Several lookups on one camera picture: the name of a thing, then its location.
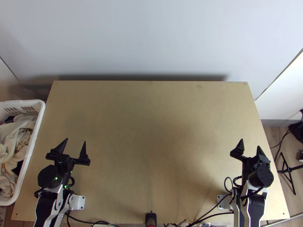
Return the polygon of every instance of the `white plastic basket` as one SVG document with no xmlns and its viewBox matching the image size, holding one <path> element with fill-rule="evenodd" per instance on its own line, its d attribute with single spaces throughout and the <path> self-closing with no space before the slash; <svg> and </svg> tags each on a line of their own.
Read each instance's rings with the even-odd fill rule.
<svg viewBox="0 0 303 227">
<path fill-rule="evenodd" d="M 19 114 L 37 115 L 37 121 L 28 144 L 28 149 L 21 167 L 21 171 L 16 184 L 15 192 L 12 197 L 0 197 L 0 206 L 9 206 L 16 201 L 19 196 L 23 179 L 30 162 L 31 155 L 37 139 L 37 134 L 41 125 L 42 117 L 45 110 L 45 103 L 42 100 L 15 100 L 0 102 L 0 121 L 4 121 L 9 116 L 16 116 Z"/>
</svg>

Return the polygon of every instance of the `beige towel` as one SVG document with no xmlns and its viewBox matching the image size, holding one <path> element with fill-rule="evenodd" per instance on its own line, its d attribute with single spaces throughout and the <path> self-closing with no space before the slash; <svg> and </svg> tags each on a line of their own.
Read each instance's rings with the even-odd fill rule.
<svg viewBox="0 0 303 227">
<path fill-rule="evenodd" d="M 22 161 L 34 129 L 37 116 L 18 115 L 13 123 L 0 125 L 0 196 L 14 194 L 18 176 L 12 172 Z"/>
</svg>

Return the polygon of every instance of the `wooden table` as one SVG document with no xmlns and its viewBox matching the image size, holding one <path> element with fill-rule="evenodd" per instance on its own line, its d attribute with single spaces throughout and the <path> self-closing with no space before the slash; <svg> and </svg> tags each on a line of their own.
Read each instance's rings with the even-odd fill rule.
<svg viewBox="0 0 303 227">
<path fill-rule="evenodd" d="M 260 145 L 272 161 L 263 220 L 289 218 L 246 82 L 55 81 L 12 219 L 35 220 L 37 175 L 66 137 L 64 153 L 78 157 L 86 140 L 91 159 L 72 174 L 72 189 L 86 196 L 84 210 L 72 212 L 82 220 L 143 223 L 153 210 L 159 223 L 192 222 L 225 193 L 225 177 L 241 175 L 241 162 L 230 157 L 241 138 L 247 157 Z"/>
</svg>

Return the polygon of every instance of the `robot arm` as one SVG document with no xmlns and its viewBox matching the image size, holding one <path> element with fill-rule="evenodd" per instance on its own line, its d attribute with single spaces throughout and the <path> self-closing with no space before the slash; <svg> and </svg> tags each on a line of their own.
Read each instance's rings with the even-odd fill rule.
<svg viewBox="0 0 303 227">
<path fill-rule="evenodd" d="M 38 202 L 34 227 L 59 227 L 65 212 L 84 208 L 85 196 L 75 195 L 70 190 L 75 183 L 71 174 L 75 164 L 89 166 L 91 161 L 86 154 L 85 142 L 78 159 L 63 154 L 67 140 L 47 153 L 46 159 L 53 160 L 55 165 L 47 166 L 38 175 L 41 189 L 35 193 Z"/>
<path fill-rule="evenodd" d="M 233 187 L 230 205 L 234 210 L 235 227 L 259 227 L 266 206 L 268 187 L 273 182 L 270 161 L 257 147 L 254 157 L 245 157 L 243 139 L 230 156 L 242 162 L 242 185 Z"/>
</svg>

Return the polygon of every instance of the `black tripod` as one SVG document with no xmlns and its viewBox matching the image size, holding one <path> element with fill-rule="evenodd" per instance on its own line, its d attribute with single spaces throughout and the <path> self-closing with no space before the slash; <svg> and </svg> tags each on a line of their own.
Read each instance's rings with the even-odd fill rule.
<svg viewBox="0 0 303 227">
<path fill-rule="evenodd" d="M 296 191 L 295 191 L 295 186 L 294 186 L 294 182 L 292 181 L 292 177 L 291 177 L 291 172 L 293 170 L 296 170 L 296 169 L 301 169 L 303 168 L 303 165 L 299 165 L 299 166 L 296 166 L 296 167 L 293 167 L 293 168 L 290 168 L 286 162 L 286 159 L 283 155 L 283 153 L 281 152 L 281 156 L 283 158 L 283 167 L 282 167 L 282 170 L 279 170 L 278 173 L 283 173 L 284 176 L 288 179 L 288 181 L 291 183 L 291 186 L 292 186 L 292 192 L 294 195 L 296 195 Z"/>
</svg>

